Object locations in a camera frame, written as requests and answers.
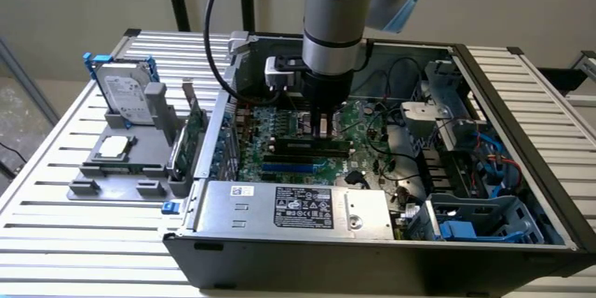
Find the sticker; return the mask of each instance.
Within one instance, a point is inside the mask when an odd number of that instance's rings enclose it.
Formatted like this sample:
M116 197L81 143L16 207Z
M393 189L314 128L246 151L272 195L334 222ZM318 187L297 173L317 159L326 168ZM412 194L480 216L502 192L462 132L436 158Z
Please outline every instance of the sticker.
M330 189L277 187L274 205L277 227L333 229Z
M133 124L152 124L153 118L138 82L120 76L105 76L104 81L120 115Z
M252 197L254 195L254 187L249 185L232 186L230 195Z

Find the white wall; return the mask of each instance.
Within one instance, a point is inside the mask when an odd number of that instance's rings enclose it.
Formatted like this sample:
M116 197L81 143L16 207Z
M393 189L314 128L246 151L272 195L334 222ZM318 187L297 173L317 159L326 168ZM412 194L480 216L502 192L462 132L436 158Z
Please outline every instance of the white wall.
M206 0L186 0L200 31ZM304 0L256 0L257 30L298 33ZM109 52L128 27L174 30L169 0L0 0L0 33L34 77L85 80L84 51ZM241 29L240 1L217 0L213 32ZM420 0L398 36L368 36L514 45L540 66L565 66L596 50L594 0Z

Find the green circuit board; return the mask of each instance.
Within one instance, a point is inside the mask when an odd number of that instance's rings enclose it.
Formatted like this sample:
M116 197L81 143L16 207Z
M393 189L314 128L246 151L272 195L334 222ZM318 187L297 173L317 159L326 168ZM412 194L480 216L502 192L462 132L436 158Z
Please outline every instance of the green circuit board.
M373 171L373 162L378 154L366 145L366 127L374 113L374 103L365 100L349 100L333 121L332 140L350 143L350 153L346 158L314 157L310 172L270 172L264 171L265 156L274 157L270 152L270 138L312 140L308 122L304 122L306 112L278 110L274 107L253 107L238 110L240 164L238 181L262 181L288 184L336 185L337 181L352 170ZM374 121L370 129L380 134L381 120ZM374 141L374 146L386 149L386 142Z

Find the red cable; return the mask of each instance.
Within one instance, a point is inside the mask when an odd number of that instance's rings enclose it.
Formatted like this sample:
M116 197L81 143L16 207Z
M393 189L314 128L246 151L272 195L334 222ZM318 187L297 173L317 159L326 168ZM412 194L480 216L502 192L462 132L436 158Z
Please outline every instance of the red cable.
M489 159L489 161L496 161L494 157L489 157L488 159ZM517 181L516 181L516 184L514 184L514 186L517 187L521 184L521 167L520 167L520 165L517 164L516 161L509 160L508 158L501 158L501 161L508 163L508 164L510 164L510 165L513 165L514 168L517 169Z

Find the aluminum slat surface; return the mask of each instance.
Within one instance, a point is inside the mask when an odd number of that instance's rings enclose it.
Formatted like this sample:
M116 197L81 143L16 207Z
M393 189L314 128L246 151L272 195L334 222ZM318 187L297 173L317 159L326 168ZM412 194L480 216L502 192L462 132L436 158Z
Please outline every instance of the aluminum slat surface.
M505 105L585 218L596 216L596 145L593 130L560 101L541 74L517 55L497 64L470 51Z
M212 40L214 58L222 70L226 38L213 36ZM472 48L472 53L478 57L513 58L505 48L478 47ZM154 56L161 80L168 85L168 103L174 105L178 115L188 113L180 89L185 77L194 79L200 105L205 109L212 108L212 93L217 92L218 85L201 56L204 47L200 34L142 31L138 37L126 41L118 54L128 57L145 57L148 54ZM553 112L549 110L550 105L533 107L545 108L548 113ZM89 84L0 198L0 295L361 297L198 291L186 283L162 246L162 230L178 227L181 219L176 216L164 218L158 211L158 202L68 200L68 183L77 173L76 166L86 158L93 140L98 138L106 125L104 110L104 98L97 88ZM572 128L558 127L557 132ZM550 136L540 133L540 128L536 132L533 135L537 137ZM589 155L588 158L596 155L585 151L578 153ZM592 184L584 181L564 183L578 206L588 206L594 198L594 188L589 187ZM596 220L590 219L589 222L596 227ZM506 297L593 297L594 279L596 268L572 278L541 278Z

